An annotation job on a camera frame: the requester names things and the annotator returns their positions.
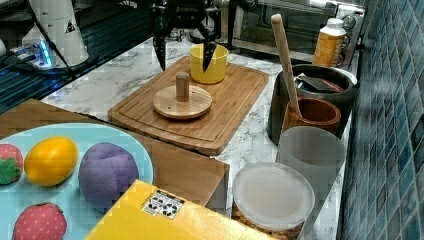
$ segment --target black cable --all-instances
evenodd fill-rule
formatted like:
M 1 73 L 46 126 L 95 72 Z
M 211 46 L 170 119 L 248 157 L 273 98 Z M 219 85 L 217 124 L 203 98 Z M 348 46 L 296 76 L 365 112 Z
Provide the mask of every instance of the black cable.
M 28 8 L 30 10 L 32 19 L 35 22 L 35 25 L 37 25 L 38 29 L 40 29 L 40 32 L 43 35 L 43 37 L 45 38 L 45 40 L 47 41 L 47 43 L 49 44 L 50 49 L 52 49 L 53 51 L 56 52 L 57 56 L 63 61 L 63 63 L 66 66 L 66 69 L 71 74 L 72 79 L 74 79 L 75 78 L 74 72 L 72 71 L 71 67 L 69 67 L 69 65 L 66 62 L 65 58 L 63 57 L 62 53 L 57 49 L 56 44 L 54 42 L 52 42 L 52 40 L 50 39 L 46 30 L 41 25 L 40 21 L 38 20 L 37 16 L 35 15 L 34 9 L 32 9 L 32 6 L 31 6 L 31 3 L 29 2 L 29 0 L 26 0 L 26 3 L 27 3 Z
M 36 59 L 36 57 L 35 57 L 34 55 L 28 56 L 28 57 L 26 57 L 26 58 L 22 59 L 22 60 L 21 60 L 21 61 L 19 61 L 19 62 L 15 62 L 15 63 L 14 63 L 14 64 L 12 64 L 12 65 L 9 65 L 9 66 L 6 66 L 6 67 L 4 67 L 4 68 L 0 69 L 0 72 L 3 72 L 3 71 L 4 71 L 4 70 L 6 70 L 6 69 L 12 68 L 12 67 L 14 67 L 14 66 L 16 66 L 16 65 L 18 65 L 18 64 L 21 64 L 21 63 L 29 62 L 29 61 L 34 60 L 34 59 Z
M 4 56 L 2 60 L 0 60 L 0 64 L 2 64 L 8 57 L 10 57 L 12 55 L 13 55 L 13 53 L 11 53 L 11 52 L 7 53 L 7 55 Z

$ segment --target wooden peg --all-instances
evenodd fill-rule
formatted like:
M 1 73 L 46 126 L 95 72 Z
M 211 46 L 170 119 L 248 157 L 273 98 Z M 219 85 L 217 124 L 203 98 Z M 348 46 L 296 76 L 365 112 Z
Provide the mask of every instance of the wooden peg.
M 180 102 L 187 102 L 190 99 L 189 80 L 190 75 L 188 73 L 177 73 L 177 100 Z

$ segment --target wooden table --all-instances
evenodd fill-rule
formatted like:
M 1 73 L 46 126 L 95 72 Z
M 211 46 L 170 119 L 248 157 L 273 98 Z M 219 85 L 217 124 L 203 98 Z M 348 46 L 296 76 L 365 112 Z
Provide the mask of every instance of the wooden table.
M 29 99 L 0 115 L 0 139 L 50 124 L 107 122 Z M 224 213 L 229 165 L 158 140 L 126 131 L 145 147 L 154 169 L 153 185 Z

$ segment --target translucent cup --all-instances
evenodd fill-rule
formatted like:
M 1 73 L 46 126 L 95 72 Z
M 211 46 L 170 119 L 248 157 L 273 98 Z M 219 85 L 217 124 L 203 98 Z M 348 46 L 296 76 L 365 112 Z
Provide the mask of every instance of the translucent cup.
M 311 231 L 345 159 L 343 142 L 326 130 L 298 126 L 281 133 L 275 161 L 302 174 L 315 194 L 314 210 L 304 225 L 305 234 Z

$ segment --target wooden tray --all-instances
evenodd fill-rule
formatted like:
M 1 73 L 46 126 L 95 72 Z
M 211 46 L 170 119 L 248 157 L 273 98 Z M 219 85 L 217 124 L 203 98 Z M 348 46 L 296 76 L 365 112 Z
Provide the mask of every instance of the wooden tray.
M 177 72 L 190 72 L 188 56 L 111 108 L 108 111 L 110 120 L 185 148 L 219 155 L 264 89 L 268 74 L 229 63 L 224 80 L 217 84 L 205 85 L 190 80 L 190 85 L 208 91 L 213 102 L 205 115 L 182 121 L 160 115 L 152 102 L 156 92 L 175 85 Z

